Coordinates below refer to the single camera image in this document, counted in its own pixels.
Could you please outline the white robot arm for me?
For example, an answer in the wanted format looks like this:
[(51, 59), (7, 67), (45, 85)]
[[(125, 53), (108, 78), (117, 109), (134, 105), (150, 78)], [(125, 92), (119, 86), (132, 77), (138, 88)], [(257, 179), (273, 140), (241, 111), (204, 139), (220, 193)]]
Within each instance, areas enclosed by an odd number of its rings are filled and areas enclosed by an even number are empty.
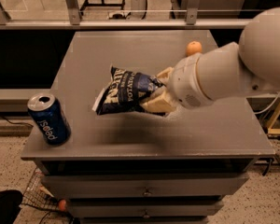
[(158, 77), (164, 86), (140, 103), (149, 113), (280, 91), (280, 7), (252, 19), (237, 43), (190, 55)]

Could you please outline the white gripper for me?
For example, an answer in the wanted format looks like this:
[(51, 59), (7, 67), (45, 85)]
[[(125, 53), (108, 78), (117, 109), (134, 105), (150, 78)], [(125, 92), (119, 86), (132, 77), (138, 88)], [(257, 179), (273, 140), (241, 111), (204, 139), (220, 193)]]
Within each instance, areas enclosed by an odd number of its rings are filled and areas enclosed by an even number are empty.
[(162, 84), (167, 84), (162, 93), (154, 93), (140, 103), (150, 113), (170, 113), (177, 103), (186, 109), (208, 106), (213, 101), (204, 93), (198, 81), (197, 65), (201, 53), (182, 59), (174, 68), (167, 67), (156, 75)]

